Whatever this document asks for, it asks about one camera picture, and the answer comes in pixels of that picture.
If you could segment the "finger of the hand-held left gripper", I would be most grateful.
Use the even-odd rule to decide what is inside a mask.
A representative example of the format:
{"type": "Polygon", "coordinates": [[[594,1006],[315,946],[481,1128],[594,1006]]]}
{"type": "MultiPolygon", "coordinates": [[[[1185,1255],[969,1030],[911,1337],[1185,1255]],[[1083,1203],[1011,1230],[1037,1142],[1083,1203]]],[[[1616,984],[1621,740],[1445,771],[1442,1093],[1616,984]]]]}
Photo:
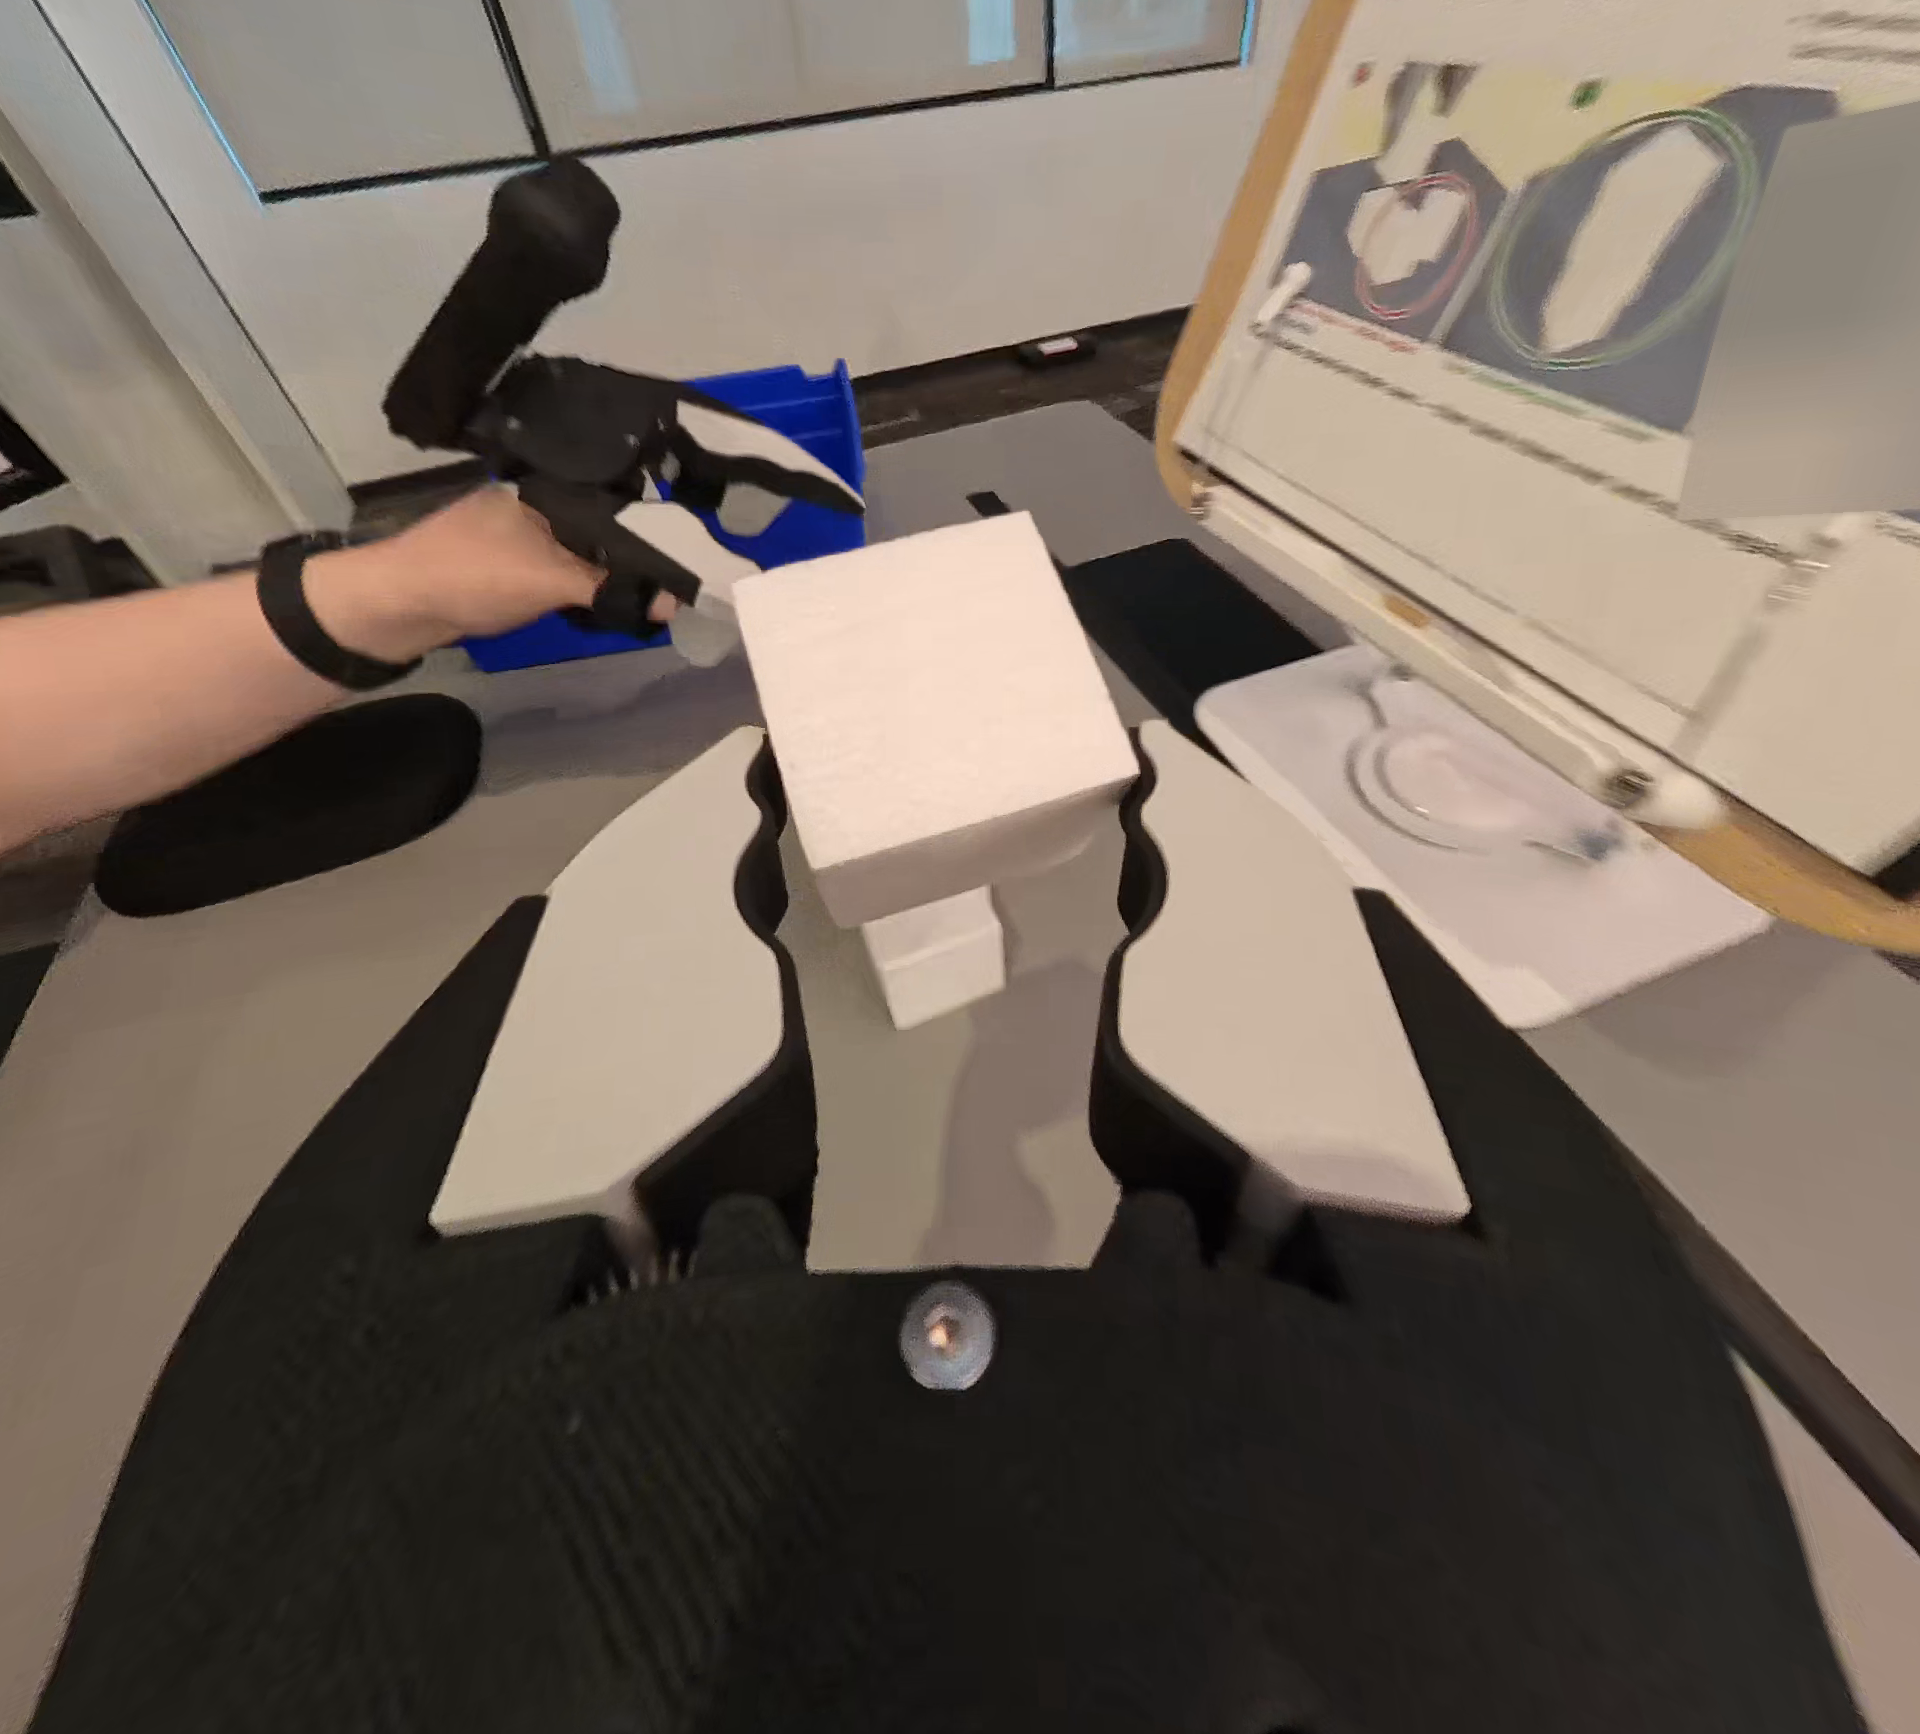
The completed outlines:
{"type": "Polygon", "coordinates": [[[708,515],[779,515],[792,503],[864,515],[862,492],[787,433],[716,402],[676,402],[677,503],[708,515]]]}
{"type": "Polygon", "coordinates": [[[640,634],[665,631],[687,666],[726,661],[742,643],[738,585],[743,560],[698,513],[668,499],[640,499],[613,520],[612,590],[640,634]]]}

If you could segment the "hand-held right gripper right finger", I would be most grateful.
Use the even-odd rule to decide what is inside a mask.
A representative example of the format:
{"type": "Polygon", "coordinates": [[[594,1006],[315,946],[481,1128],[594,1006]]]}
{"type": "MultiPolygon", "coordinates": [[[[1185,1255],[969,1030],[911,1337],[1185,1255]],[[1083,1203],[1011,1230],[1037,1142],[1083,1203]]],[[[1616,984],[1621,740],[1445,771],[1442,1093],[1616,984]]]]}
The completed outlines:
{"type": "Polygon", "coordinates": [[[1269,1271],[1324,1217],[1474,1212],[1339,861],[1164,720],[1118,807],[1121,940],[1098,1008],[1098,1156],[1187,1214],[1205,1263],[1269,1271]]]}

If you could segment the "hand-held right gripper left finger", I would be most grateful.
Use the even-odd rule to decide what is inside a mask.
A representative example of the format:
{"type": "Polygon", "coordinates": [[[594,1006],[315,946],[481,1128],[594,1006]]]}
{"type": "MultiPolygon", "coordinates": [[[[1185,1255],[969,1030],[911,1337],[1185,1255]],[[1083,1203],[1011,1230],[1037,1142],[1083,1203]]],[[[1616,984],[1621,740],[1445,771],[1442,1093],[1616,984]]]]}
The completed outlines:
{"type": "Polygon", "coordinates": [[[818,1102],[784,828],[769,738],[742,725],[559,869],[430,1207],[439,1238],[598,1220],[668,1268],[748,1195],[805,1247],[818,1102]]]}

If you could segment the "white hard foam cube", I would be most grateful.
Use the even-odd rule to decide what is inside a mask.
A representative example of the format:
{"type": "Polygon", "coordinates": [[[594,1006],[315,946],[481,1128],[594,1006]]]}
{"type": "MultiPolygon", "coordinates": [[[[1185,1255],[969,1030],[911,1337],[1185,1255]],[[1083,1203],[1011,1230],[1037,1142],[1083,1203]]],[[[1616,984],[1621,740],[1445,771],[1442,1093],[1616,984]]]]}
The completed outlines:
{"type": "Polygon", "coordinates": [[[1003,991],[1005,934],[979,885],[859,927],[885,1015],[900,1032],[1003,991]]]}
{"type": "Polygon", "coordinates": [[[758,573],[731,604],[790,824],[838,927],[1071,858],[1140,775],[1027,512],[758,573]]]}

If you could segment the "person's left forearm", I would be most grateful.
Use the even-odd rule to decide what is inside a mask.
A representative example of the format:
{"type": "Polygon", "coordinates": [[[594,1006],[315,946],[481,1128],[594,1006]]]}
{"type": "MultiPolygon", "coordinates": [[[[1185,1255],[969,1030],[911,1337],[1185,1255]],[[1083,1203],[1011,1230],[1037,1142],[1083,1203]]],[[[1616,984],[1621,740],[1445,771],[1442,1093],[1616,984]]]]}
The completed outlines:
{"type": "Polygon", "coordinates": [[[249,573],[2,621],[2,852],[138,807],[326,711],[249,573]]]}

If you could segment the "person's left hand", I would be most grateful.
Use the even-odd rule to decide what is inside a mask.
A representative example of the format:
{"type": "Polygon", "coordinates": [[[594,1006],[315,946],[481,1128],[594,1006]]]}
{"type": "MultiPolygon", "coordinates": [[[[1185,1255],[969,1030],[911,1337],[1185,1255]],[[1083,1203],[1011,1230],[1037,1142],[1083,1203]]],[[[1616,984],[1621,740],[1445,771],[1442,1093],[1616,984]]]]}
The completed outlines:
{"type": "Polygon", "coordinates": [[[584,612],[606,582],[608,570],[566,547],[514,492],[483,488],[391,536],[312,560],[303,596],[332,641],[397,666],[584,612]]]}

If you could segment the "blue plastic bin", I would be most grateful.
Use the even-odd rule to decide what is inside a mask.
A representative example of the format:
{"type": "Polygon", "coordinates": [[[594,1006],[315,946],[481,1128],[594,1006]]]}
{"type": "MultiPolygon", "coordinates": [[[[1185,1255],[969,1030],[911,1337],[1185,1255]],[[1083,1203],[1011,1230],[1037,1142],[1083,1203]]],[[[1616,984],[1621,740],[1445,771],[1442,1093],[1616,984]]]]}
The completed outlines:
{"type": "MultiPolygon", "coordinates": [[[[835,362],[828,373],[809,373],[796,363],[716,373],[693,379],[692,387],[760,426],[778,429],[852,489],[864,492],[866,451],[843,362],[835,362]]],[[[750,536],[726,530],[711,513],[706,524],[724,545],[754,562],[758,570],[824,560],[854,552],[866,542],[864,517],[807,501],[785,505],[750,536]]],[[[547,613],[495,638],[465,639],[461,650],[480,671],[504,674],[663,650],[670,641],[668,627],[630,638],[582,625],[563,613],[547,613]]]]}

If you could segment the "wooden book stand white base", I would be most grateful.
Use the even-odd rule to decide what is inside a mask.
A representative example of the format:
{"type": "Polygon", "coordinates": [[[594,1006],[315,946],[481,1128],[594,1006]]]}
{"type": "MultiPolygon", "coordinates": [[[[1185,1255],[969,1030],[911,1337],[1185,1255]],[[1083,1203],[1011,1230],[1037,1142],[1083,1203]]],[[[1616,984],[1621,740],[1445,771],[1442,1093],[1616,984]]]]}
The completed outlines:
{"type": "Polygon", "coordinates": [[[1553,1024],[1783,922],[1915,953],[1915,852],[1854,872],[1742,805],[1691,790],[1685,815],[1648,790],[1572,778],[1577,738],[1525,727],[1508,666],[1403,594],[1237,497],[1183,449],[1251,255],[1251,217],[1305,110],[1336,0],[1312,0],[1218,233],[1168,373],[1160,453],[1203,530],[1336,621],[1324,663],[1235,671],[1197,697],[1202,735],[1316,834],[1355,885],[1392,898],[1513,1028],[1553,1024]]]}

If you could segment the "black wristband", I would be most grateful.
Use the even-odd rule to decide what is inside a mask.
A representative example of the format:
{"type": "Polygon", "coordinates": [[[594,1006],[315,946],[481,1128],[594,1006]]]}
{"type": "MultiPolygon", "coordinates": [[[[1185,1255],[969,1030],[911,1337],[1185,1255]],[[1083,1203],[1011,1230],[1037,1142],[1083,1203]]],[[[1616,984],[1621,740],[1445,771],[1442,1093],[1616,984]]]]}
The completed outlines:
{"type": "Polygon", "coordinates": [[[252,572],[253,599],[278,646],[305,671],[343,693],[371,693],[420,670],[424,655],[383,660],[338,641],[315,617],[308,563],[348,552],[343,532],[297,532],[263,545],[252,572]]]}

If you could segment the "printed instruction sheet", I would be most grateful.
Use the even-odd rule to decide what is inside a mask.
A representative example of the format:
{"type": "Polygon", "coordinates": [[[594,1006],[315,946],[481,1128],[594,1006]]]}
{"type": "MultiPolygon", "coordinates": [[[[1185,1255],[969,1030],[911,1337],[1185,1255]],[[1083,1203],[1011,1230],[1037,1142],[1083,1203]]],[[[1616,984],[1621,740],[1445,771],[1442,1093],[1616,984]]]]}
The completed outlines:
{"type": "Polygon", "coordinates": [[[1177,426],[1570,775],[1915,853],[1915,0],[1336,0],[1177,426]]]}

